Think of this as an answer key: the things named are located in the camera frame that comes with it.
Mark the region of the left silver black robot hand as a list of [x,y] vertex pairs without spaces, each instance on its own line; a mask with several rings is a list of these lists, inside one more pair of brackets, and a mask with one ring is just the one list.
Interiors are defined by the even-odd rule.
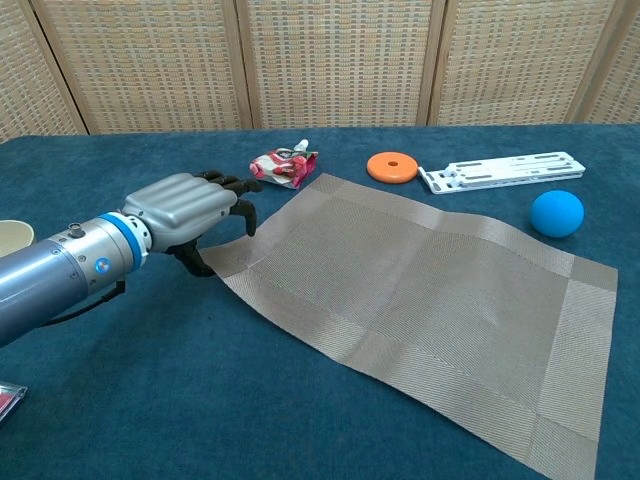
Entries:
[[129,194],[122,213],[146,225],[152,252],[175,257],[196,277],[211,277],[215,271],[201,257],[198,239],[229,216],[244,218],[246,234],[254,236],[256,208],[241,196],[262,190],[255,179],[239,179],[215,170],[179,173]]

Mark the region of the cream round bowl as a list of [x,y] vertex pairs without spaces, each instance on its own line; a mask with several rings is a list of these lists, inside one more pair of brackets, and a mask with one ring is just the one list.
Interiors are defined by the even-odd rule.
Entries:
[[35,232],[31,225],[19,220],[0,220],[0,258],[31,246]]

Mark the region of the brown woven placemat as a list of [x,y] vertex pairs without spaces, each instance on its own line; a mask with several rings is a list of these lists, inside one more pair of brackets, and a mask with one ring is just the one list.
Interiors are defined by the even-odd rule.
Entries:
[[594,480],[613,267],[323,174],[202,257],[251,308],[550,480]]

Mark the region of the crumpled red drink pouch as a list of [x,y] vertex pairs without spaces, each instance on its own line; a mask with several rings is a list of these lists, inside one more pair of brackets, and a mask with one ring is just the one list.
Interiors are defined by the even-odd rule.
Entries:
[[258,180],[297,190],[314,172],[318,153],[301,139],[293,148],[279,147],[253,159],[249,171]]

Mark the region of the orange disc with hole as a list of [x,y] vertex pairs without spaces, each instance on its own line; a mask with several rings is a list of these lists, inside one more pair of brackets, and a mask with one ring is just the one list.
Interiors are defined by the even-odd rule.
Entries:
[[403,184],[418,174],[417,161],[408,154],[385,151],[372,155],[366,164],[367,173],[375,180],[387,184]]

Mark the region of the dark blue table cloth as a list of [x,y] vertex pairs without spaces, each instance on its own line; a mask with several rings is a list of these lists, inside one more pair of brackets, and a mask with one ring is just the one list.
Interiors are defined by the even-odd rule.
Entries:
[[[304,138],[320,171],[363,185],[385,150],[428,170],[550,151],[585,165],[565,188],[586,218],[560,247],[619,272],[596,479],[640,480],[640,124],[22,136],[0,143],[0,219],[46,237],[168,175],[242,176]],[[541,480],[166,255],[124,295],[1,348],[0,381],[28,389],[0,425],[0,480]]]

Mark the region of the woven bamboo folding screen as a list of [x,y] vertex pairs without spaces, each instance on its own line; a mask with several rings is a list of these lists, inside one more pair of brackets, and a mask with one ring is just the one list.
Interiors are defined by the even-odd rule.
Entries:
[[26,135],[640,124],[640,0],[0,0]]

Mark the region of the red card in clear case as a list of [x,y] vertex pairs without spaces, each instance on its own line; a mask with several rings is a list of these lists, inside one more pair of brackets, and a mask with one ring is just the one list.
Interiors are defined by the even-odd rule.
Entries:
[[27,392],[26,386],[0,382],[0,427],[8,420]]

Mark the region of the white folding stand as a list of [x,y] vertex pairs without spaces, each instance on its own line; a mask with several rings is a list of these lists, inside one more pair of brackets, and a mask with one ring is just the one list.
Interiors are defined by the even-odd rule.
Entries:
[[436,195],[581,178],[586,168],[566,152],[452,162],[442,170],[418,167]]

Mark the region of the blue ball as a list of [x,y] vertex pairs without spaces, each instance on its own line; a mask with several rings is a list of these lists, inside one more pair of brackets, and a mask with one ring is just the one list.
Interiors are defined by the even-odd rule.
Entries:
[[585,218],[581,200],[565,190],[551,190],[539,195],[530,207],[530,223],[540,234],[564,238],[576,233]]

